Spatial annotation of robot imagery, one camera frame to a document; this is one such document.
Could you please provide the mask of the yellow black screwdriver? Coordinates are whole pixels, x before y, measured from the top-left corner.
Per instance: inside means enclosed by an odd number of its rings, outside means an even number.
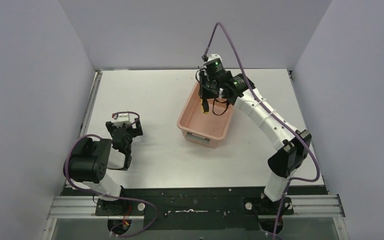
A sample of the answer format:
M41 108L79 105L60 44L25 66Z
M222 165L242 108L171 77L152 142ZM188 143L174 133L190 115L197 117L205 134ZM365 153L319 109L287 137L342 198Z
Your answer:
M205 98L201 99L201 107L202 107L202 111L204 114L209 113L210 107L209 107L209 103L208 103L207 99L205 99Z

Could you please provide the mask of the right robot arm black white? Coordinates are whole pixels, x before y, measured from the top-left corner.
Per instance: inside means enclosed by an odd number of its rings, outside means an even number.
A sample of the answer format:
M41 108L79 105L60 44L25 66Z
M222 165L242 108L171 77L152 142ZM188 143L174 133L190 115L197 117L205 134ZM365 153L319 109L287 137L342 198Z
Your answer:
M224 104L226 108L235 107L263 131L276 151L267 161L271 174L261 199L253 204L252 211L273 215L276 208L286 210L287 205L281 203L281 198L288 181L309 153L310 132L287 126L287 122L260 95L254 83L246 80L242 73L233 76L225 70L217 54L205 55L203 61L203 67L195 75L202 111L205 114L209 112L209 99Z

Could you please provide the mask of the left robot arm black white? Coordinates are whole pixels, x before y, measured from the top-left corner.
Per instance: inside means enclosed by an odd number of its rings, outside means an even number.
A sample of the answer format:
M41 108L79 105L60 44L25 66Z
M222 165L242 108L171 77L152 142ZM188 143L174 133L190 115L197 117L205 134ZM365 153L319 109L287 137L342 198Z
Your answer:
M133 139L142 136L139 118L130 121L107 121L109 138L93 140L91 136L80 139L69 154L63 174L71 181L82 183L98 197L97 216L128 215L132 210L125 188L116 183L108 170L127 171L132 162Z

